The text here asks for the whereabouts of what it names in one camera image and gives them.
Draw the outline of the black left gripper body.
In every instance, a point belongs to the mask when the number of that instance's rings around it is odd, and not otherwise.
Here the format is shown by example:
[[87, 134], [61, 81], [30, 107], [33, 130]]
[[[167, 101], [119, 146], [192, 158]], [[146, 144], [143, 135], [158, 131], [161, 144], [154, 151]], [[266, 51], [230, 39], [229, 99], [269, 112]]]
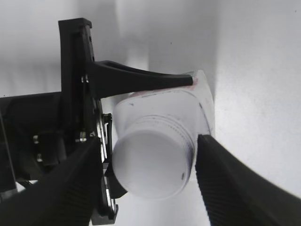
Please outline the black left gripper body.
[[112, 116], [91, 96], [86, 66], [95, 62], [85, 18], [59, 21], [61, 91], [0, 100], [0, 204], [32, 186], [88, 140], [100, 141], [100, 181], [89, 224], [114, 224], [104, 163], [112, 159]]

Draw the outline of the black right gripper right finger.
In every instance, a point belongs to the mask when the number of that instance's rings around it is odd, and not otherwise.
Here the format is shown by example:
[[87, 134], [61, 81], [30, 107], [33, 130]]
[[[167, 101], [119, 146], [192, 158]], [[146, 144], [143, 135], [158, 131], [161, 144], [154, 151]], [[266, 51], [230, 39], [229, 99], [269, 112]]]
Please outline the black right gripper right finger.
[[212, 226], [299, 226], [300, 198], [267, 181], [210, 135], [198, 136], [196, 177]]

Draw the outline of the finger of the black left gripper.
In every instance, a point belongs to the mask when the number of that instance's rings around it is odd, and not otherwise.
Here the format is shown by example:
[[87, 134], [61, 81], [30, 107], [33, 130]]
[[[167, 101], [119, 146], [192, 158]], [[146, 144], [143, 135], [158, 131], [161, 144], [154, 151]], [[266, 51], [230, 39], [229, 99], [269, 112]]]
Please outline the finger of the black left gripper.
[[140, 70], [113, 61], [98, 61], [86, 66], [91, 96], [95, 99], [131, 92], [191, 86], [188, 74], [164, 74]]
[[104, 163], [104, 176], [108, 182], [111, 198], [121, 198], [127, 190], [117, 180], [111, 163]]

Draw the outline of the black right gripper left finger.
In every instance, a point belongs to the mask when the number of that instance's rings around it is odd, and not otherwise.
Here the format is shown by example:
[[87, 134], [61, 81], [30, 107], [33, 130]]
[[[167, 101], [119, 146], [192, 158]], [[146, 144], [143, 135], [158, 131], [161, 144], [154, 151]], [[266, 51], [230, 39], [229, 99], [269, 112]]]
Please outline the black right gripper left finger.
[[97, 203], [100, 141], [86, 141], [32, 186], [0, 205], [2, 226], [87, 226]]

